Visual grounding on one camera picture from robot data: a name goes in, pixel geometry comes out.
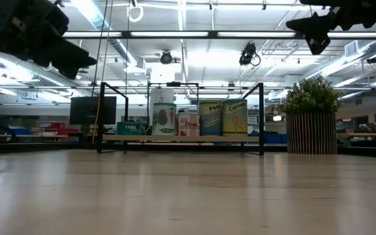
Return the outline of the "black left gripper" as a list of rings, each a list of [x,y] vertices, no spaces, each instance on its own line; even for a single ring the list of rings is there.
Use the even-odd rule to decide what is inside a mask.
[[[47,63],[39,52],[58,45],[52,63],[71,80],[82,67],[95,65],[88,51],[61,39],[69,24],[62,7],[62,0],[0,0],[0,52]]]

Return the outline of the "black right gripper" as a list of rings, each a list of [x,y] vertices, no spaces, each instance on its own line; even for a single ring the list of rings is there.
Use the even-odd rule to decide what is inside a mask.
[[[309,34],[327,33],[331,28],[340,26],[349,30],[353,25],[362,24],[370,28],[376,24],[376,3],[347,3],[346,5],[330,8],[329,14],[319,16],[314,13],[311,17],[290,20],[286,26],[305,36],[309,50],[313,55],[320,55],[330,44],[327,35],[311,36]]]

